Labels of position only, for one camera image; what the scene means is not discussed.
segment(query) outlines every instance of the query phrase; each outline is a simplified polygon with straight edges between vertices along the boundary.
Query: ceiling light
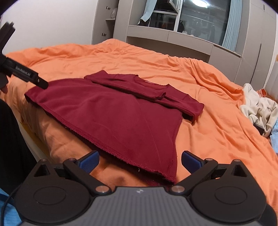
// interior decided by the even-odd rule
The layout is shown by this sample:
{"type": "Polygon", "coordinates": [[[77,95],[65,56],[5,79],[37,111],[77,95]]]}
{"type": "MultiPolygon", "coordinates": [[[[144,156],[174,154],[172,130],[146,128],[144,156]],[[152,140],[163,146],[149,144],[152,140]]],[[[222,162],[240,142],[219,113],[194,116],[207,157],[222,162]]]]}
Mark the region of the ceiling light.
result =
{"type": "Polygon", "coordinates": [[[192,0],[192,2],[199,7],[203,7],[203,8],[207,8],[209,6],[209,4],[207,4],[205,1],[203,0],[192,0]]]}

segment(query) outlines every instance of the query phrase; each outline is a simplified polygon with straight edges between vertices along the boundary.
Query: orange cloth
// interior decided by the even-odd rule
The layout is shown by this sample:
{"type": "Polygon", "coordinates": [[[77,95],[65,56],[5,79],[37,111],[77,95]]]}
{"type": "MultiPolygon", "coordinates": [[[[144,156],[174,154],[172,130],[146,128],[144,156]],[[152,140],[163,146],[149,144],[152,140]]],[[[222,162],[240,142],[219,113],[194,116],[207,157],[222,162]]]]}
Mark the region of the orange cloth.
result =
{"type": "MultiPolygon", "coordinates": [[[[203,61],[170,57],[110,39],[98,45],[67,44],[42,49],[27,49],[9,54],[31,67],[47,80],[83,78],[105,70],[115,74],[138,74],[161,85],[170,84],[205,104],[196,122],[183,120],[176,138],[177,179],[189,175],[181,164],[181,154],[189,150],[200,158],[214,158],[219,163],[241,159],[278,213],[278,158],[268,140],[262,137],[240,112],[244,104],[242,87],[230,82],[220,71],[203,61]]],[[[55,162],[69,157],[80,158],[90,149],[42,109],[25,100],[24,93],[33,87],[12,77],[8,94],[2,96],[37,136],[44,141],[55,162]]],[[[101,157],[92,172],[110,187],[144,186],[128,167],[114,159],[101,157]]]]}

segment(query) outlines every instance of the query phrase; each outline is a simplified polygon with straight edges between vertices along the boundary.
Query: neckline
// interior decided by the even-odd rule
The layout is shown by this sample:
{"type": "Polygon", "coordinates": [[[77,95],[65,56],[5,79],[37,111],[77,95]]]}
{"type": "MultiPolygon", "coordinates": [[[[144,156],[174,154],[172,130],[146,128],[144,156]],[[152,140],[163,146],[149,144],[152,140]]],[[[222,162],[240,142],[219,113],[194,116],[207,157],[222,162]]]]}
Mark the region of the neckline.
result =
{"type": "Polygon", "coordinates": [[[160,84],[156,84],[156,83],[153,83],[153,82],[149,82],[149,81],[147,81],[145,79],[140,78],[138,75],[134,76],[134,81],[136,83],[144,86],[144,87],[155,89],[155,90],[167,89],[170,86],[170,84],[160,85],[160,84]]]}

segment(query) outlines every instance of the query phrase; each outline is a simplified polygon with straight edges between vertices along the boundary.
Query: ribbed gray surface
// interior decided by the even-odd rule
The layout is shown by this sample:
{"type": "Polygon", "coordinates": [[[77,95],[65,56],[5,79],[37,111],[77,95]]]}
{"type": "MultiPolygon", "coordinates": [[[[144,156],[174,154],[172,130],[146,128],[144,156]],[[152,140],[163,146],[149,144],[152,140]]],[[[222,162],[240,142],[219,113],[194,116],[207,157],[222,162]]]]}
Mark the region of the ribbed gray surface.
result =
{"type": "MultiPolygon", "coordinates": [[[[214,226],[198,215],[182,196],[165,192],[164,188],[119,187],[108,196],[97,197],[78,219],[63,226],[214,226]]],[[[23,223],[22,226],[33,226],[23,223]]],[[[258,222],[246,226],[261,226],[258,222]]]]}

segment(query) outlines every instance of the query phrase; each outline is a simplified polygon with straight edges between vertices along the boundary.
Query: white wall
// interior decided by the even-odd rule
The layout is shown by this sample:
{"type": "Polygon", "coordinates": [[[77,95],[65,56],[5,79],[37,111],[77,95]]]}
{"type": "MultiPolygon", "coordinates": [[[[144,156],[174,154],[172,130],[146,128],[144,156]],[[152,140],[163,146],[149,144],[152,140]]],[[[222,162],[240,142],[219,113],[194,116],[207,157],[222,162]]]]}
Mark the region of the white wall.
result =
{"type": "Polygon", "coordinates": [[[273,65],[274,65],[277,54],[278,54],[278,14],[276,14],[276,39],[275,39],[275,44],[274,44],[274,50],[273,50],[273,55],[272,55],[272,60],[271,60],[271,64],[270,64],[270,67],[269,67],[269,71],[268,71],[268,74],[267,74],[267,77],[266,77],[266,80],[265,80],[265,83],[264,83],[264,88],[265,88],[266,83],[267,83],[267,81],[270,77],[270,74],[271,74],[271,71],[272,71],[272,68],[273,68],[273,65]]]}
{"type": "Polygon", "coordinates": [[[91,44],[97,0],[19,0],[4,14],[2,25],[16,31],[3,53],[30,47],[91,44]]]}

